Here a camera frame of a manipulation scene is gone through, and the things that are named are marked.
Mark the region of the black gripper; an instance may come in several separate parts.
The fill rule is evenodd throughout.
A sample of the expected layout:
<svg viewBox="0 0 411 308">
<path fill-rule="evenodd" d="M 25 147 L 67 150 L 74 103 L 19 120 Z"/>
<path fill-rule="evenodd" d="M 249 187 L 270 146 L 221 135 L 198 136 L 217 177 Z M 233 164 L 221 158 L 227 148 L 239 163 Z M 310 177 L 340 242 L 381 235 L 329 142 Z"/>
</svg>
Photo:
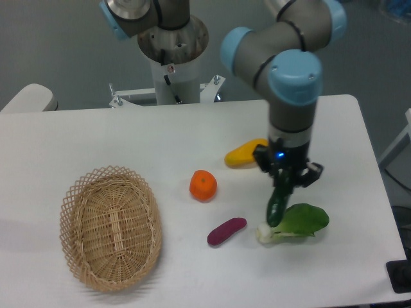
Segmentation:
<svg viewBox="0 0 411 308">
<path fill-rule="evenodd" d="M 309 162 L 309 148 L 310 141 L 289 147 L 282 138 L 269 138 L 268 146 L 258 144 L 252 155 L 260 170 L 273 178 L 276 191 L 292 193 L 316 182 L 323 172 L 323 165 Z"/>
</svg>

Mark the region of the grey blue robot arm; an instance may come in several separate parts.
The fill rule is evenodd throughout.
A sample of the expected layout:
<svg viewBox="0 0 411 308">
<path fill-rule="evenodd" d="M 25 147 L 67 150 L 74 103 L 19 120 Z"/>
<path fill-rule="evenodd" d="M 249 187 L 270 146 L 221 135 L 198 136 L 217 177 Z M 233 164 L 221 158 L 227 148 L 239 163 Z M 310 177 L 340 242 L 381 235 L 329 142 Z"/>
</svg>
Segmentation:
<svg viewBox="0 0 411 308">
<path fill-rule="evenodd" d="M 323 167 L 308 149 L 322 66 L 315 52 L 340 39 L 347 17 L 338 1 L 271 1 L 275 23 L 261 31 L 231 30 L 220 58 L 227 70 L 268 102 L 268 144 L 253 156 L 274 186 L 307 187 Z M 197 103 L 199 68 L 209 35 L 188 1 L 102 1 L 100 8 L 119 39 L 137 37 L 152 63 L 158 104 Z"/>
</svg>

